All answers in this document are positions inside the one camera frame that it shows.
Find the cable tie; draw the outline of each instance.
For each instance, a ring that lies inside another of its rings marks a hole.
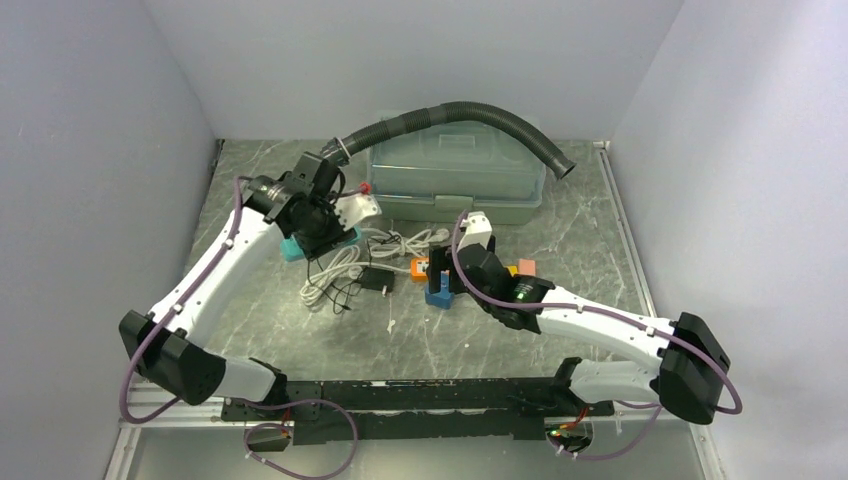
[[[350,152],[347,151],[347,147],[344,146],[344,142],[342,141],[342,139],[339,137],[333,137],[333,140],[336,141],[336,143],[339,145],[339,148],[341,148],[342,151],[345,152],[345,155],[347,155],[347,159],[350,160]]]

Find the cyan block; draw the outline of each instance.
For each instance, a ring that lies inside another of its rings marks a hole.
[[[441,276],[441,290],[439,293],[430,293],[430,285],[427,284],[424,287],[424,301],[427,302],[428,305],[432,305],[434,307],[439,307],[445,310],[449,310],[451,304],[453,303],[453,294],[448,290],[449,280],[448,274],[442,272]]]

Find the floor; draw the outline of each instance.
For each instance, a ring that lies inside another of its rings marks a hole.
[[[226,142],[188,267],[224,227],[233,176],[277,176],[290,169],[301,152],[317,151],[324,143]],[[505,263],[535,259],[540,277],[589,299],[644,313],[647,301],[636,286],[597,155],[587,142],[557,143],[578,167],[560,182],[548,178],[543,205],[527,225],[495,226],[499,257]],[[346,174],[351,183],[364,179],[365,159],[354,157]],[[406,235],[436,227],[387,220],[373,226]],[[550,376],[564,357],[608,357],[573,339],[506,329],[468,298],[459,298],[449,311],[427,306],[421,284],[406,279],[399,279],[395,292],[385,299],[376,292],[361,293],[343,315],[333,314],[332,305],[326,304],[310,310],[297,293],[304,276],[303,262],[269,258],[233,298],[210,350],[265,360],[297,380]],[[194,428],[179,428],[186,425],[177,422],[140,429],[136,443],[129,443],[135,451],[121,470],[125,475],[115,478],[287,478],[245,461],[240,448],[243,429],[216,423],[216,412],[211,423],[201,421]],[[595,430],[591,453],[619,450],[639,433],[644,411],[623,415],[589,420]],[[623,420],[620,434],[616,418]],[[704,478],[701,450],[689,425],[670,415],[660,418],[632,453],[606,462],[574,462],[555,456],[545,441],[508,437],[369,440],[360,442],[352,465],[337,478]],[[122,435],[132,438],[131,432],[124,429]],[[321,475],[335,469],[350,447],[350,442],[330,442],[267,456],[299,473]]]
[[[279,176],[302,152],[317,152],[324,143],[225,142],[189,266],[223,229],[232,209],[235,175]],[[540,277],[591,300],[643,312],[591,143],[558,145],[577,168],[559,182],[548,175],[542,207],[527,225],[495,226],[499,258],[505,264],[534,259]],[[348,184],[364,180],[364,154],[354,156],[345,173]],[[391,227],[409,236],[423,228],[451,225],[380,220],[371,226]],[[408,260],[393,263],[408,265]],[[342,315],[334,314],[327,302],[309,309],[298,296],[305,268],[302,261],[269,258],[232,299],[208,348],[261,359],[295,380],[550,376],[565,357],[607,357],[574,339],[504,328],[467,296],[459,297],[447,311],[428,306],[422,284],[402,275],[387,298],[363,291]]]

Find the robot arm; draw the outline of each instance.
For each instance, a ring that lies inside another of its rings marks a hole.
[[[307,153],[278,180],[251,179],[244,199],[237,188],[226,226],[188,275],[146,315],[130,311],[121,321],[133,368],[190,405],[212,396],[285,403],[285,374],[205,346],[231,295],[279,252],[284,238],[294,237],[305,258],[313,259],[354,238],[355,225],[380,214],[370,195],[342,192],[343,181],[332,192],[337,178],[343,178],[337,166]]]
[[[455,246],[430,251],[431,292],[439,291],[440,272],[447,270],[452,293],[471,294],[504,326],[576,338],[625,359],[566,358],[554,378],[562,395],[577,405],[605,400],[660,404],[698,424],[711,423],[721,410],[717,404],[730,360],[699,317],[684,312],[672,321],[637,315],[541,278],[513,276],[495,256],[492,227],[483,212],[470,213],[457,226],[465,234]],[[736,399],[735,390],[731,395]]]

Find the white power cord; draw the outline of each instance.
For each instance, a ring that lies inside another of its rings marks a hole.
[[[362,233],[370,234],[370,240],[378,242],[377,245],[371,245],[371,256],[374,258],[395,255],[403,257],[407,254],[414,257],[426,257],[431,244],[444,242],[450,237],[447,228],[440,228],[435,232],[427,228],[409,238],[404,238],[394,230],[384,232],[376,228],[363,228]]]
[[[393,230],[384,232],[376,228],[363,228],[362,233],[370,236],[368,240],[378,242],[376,245],[370,246],[373,258],[402,257],[405,255],[426,257],[431,244],[443,242],[450,236],[450,232],[445,228],[440,228],[435,233],[428,228],[409,238],[405,238]],[[300,300],[303,304],[307,307],[316,305],[333,281],[343,275],[347,275],[351,280],[356,280],[362,274],[363,267],[371,266],[372,268],[381,268],[398,273],[409,273],[409,268],[359,261],[361,253],[362,250],[358,246],[349,245],[339,249],[323,271],[310,271],[310,277],[300,289]]]

